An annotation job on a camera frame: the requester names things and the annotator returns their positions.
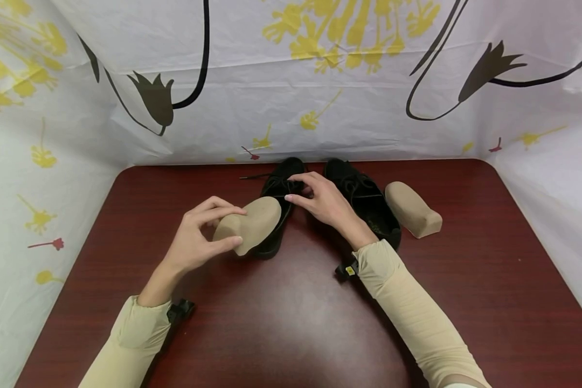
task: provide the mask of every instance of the white backdrop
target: white backdrop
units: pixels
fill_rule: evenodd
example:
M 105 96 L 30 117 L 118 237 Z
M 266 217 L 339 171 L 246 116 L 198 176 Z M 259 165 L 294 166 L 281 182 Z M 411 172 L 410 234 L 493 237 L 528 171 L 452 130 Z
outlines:
M 0 387 L 122 168 L 287 156 L 487 160 L 582 305 L 582 0 L 0 0 Z

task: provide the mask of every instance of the black tulip print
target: black tulip print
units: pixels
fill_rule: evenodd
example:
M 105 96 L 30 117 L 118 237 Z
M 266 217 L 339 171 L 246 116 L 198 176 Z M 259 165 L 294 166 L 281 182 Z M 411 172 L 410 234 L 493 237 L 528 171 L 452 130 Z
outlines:
M 427 50 L 425 55 L 421 58 L 421 60 L 418 62 L 418 64 L 410 74 L 411 76 L 414 73 L 416 73 L 423 66 L 425 66 L 425 64 L 427 64 L 428 61 L 425 70 L 423 70 L 421 75 L 418 77 L 407 99 L 405 113 L 408 115 L 410 119 L 421 121 L 433 121 L 445 117 L 447 114 L 457 109 L 459 105 L 461 105 L 464 101 L 469 99 L 474 93 L 476 93 L 481 87 L 483 87 L 483 85 L 487 83 L 508 87 L 531 87 L 547 84 L 554 81 L 559 81 L 560 79 L 568 77 L 576 70 L 581 69 L 582 61 L 580 61 L 577 65 L 573 66 L 573 68 L 565 71 L 564 73 L 556 74 L 551 77 L 533 79 L 531 81 L 507 81 L 497 77 L 500 76 L 500 74 L 507 73 L 509 70 L 516 69 L 522 66 L 527 66 L 527 64 L 512 63 L 514 60 L 516 60 L 516 58 L 521 57 L 521 54 L 511 54 L 510 56 L 504 56 L 503 41 L 500 41 L 499 44 L 496 45 L 494 49 L 492 49 L 492 44 L 488 44 L 487 49 L 479 58 L 478 62 L 476 62 L 474 68 L 472 68 L 470 75 L 468 75 L 468 78 L 466 79 L 466 82 L 464 82 L 461 90 L 459 91 L 458 102 L 453 107 L 451 107 L 445 113 L 442 113 L 434 117 L 420 117 L 412 113 L 411 102 L 412 99 L 414 98 L 414 94 L 416 93 L 418 86 L 422 82 L 422 79 L 425 77 L 425 75 L 431 68 L 431 65 L 433 65 L 435 59 L 439 56 L 439 53 L 446 45 L 446 41 L 451 36 L 451 33 L 453 32 L 455 25 L 457 25 L 459 17 L 463 13 L 463 10 L 466 8 L 468 1 L 469 0 L 463 0 L 462 3 L 462 0 L 455 0 L 453 8 L 451 8 L 449 16 L 447 17 L 445 24 L 442 26 L 442 29 L 438 33 L 438 36 L 435 37 L 435 40 L 429 47 L 429 50 Z
M 186 106 L 192 105 L 194 101 L 200 96 L 201 91 L 205 87 L 205 80 L 207 77 L 207 68 L 209 66 L 209 44 L 210 44 L 210 21 L 209 21 L 209 0 L 203 0 L 203 16 L 204 16 L 204 36 L 203 36 L 203 56 L 202 62 L 200 65 L 200 73 L 198 74 L 198 81 L 196 82 L 196 86 L 190 95 L 181 100 L 180 102 L 172 102 L 172 95 L 171 95 L 171 88 L 174 82 L 174 79 L 169 79 L 166 85 L 163 85 L 161 80 L 161 74 L 158 74 L 157 77 L 150 82 L 146 77 L 136 73 L 134 74 L 136 78 L 133 78 L 131 75 L 128 75 L 136 86 L 136 90 L 140 94 L 142 101 L 144 102 L 144 106 L 147 107 L 147 111 L 149 115 L 155 120 L 156 123 L 162 126 L 160 133 L 157 133 L 151 128 L 145 126 L 143 123 L 138 121 L 131 112 L 127 109 L 123 102 L 123 98 L 119 93 L 119 90 L 116 89 L 116 85 L 108 70 L 104 68 L 106 71 L 106 76 L 108 77 L 108 82 L 110 82 L 110 86 L 112 86 L 112 90 L 116 97 L 119 99 L 119 102 L 123 106 L 125 112 L 129 115 L 129 117 L 140 127 L 145 128 L 146 130 L 150 131 L 157 136 L 163 136 L 166 128 L 172 124 L 172 119 L 174 118 L 174 109 L 181 109 Z M 86 51 L 88 58 L 91 60 L 91 67 L 93 69 L 93 73 L 95 74 L 95 79 L 99 83 L 99 63 L 98 59 L 96 58 L 95 54 L 92 50 L 86 45 L 86 43 L 80 37 L 80 41 L 82 42 L 82 46 Z
M 171 88 L 174 79 L 168 81 L 168 84 L 162 83 L 162 75 L 158 74 L 153 82 L 142 75 L 136 73 L 136 79 L 128 75 L 129 79 L 134 83 L 144 106 L 147 107 L 149 114 L 156 123 L 162 126 L 160 136 L 164 134 L 165 128 L 172 124 L 172 97 Z

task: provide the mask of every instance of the shoe tree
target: shoe tree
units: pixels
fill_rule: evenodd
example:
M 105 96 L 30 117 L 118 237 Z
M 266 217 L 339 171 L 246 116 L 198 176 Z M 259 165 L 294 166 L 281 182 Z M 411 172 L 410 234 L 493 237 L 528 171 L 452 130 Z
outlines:
M 244 256 L 276 228 L 280 220 L 282 209 L 274 197 L 261 197 L 244 207 L 245 216 L 229 214 L 220 220 L 220 224 L 213 233 L 213 241 L 222 240 L 230 236 L 241 236 L 243 242 L 235 248 L 238 256 Z
M 438 233 L 442 229 L 442 216 L 431 210 L 411 187 L 403 182 L 386 186 L 386 203 L 397 220 L 416 238 Z

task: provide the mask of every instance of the patterned backdrop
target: patterned backdrop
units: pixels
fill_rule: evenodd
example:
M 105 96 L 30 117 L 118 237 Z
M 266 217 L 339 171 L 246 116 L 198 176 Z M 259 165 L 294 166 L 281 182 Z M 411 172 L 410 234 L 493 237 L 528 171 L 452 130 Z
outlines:
M 122 169 L 287 156 L 486 160 L 582 305 L 582 0 L 0 0 L 0 388 Z

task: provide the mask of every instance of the table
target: table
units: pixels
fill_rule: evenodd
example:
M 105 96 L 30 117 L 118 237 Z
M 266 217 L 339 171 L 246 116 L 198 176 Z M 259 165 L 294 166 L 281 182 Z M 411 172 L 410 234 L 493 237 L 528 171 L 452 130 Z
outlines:
M 582 388 L 582 310 L 494 169 L 479 160 L 355 163 L 403 181 L 445 222 L 400 256 L 453 320 L 494 388 Z M 323 164 L 308 164 L 321 171 Z M 133 167 L 116 179 L 17 387 L 76 387 L 128 295 L 208 196 L 245 205 L 271 164 Z M 396 330 L 358 282 L 332 276 L 341 246 L 302 209 L 270 261 L 216 258 L 177 290 L 197 303 L 149 387 L 422 387 Z

